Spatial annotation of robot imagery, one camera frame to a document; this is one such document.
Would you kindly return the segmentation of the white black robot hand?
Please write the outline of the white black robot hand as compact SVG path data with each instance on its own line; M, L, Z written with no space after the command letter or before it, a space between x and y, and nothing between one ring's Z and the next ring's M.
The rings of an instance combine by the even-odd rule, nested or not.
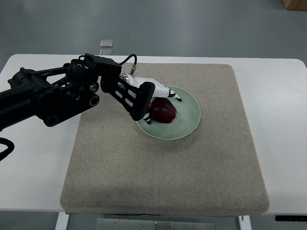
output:
M157 97L167 98L167 99L173 98L173 99L176 99L179 102L182 101L180 96L178 94L176 94L172 89L170 89L166 85L162 84L161 82L156 81L153 78L133 77L132 75L127 74L127 73L121 73L120 78L122 80L124 80L126 83L128 83L129 85L137 87L137 88L139 88L140 85L144 82L153 83L155 85L155 90L153 92L153 97L152 97L151 101L154 98L157 98ZM152 119L149 117L149 108L148 108L148 112L144 115L143 120L149 125L152 123Z

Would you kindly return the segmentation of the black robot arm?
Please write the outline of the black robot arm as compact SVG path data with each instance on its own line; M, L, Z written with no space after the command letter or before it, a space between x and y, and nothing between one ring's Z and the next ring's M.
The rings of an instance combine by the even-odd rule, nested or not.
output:
M8 80L11 88L0 94L0 128L34 115L53 127L96 106L98 89L113 96L134 121L139 121L148 112L155 85L146 81L139 87L131 86L120 77L121 69L122 64L110 58L90 54L60 68L20 68Z

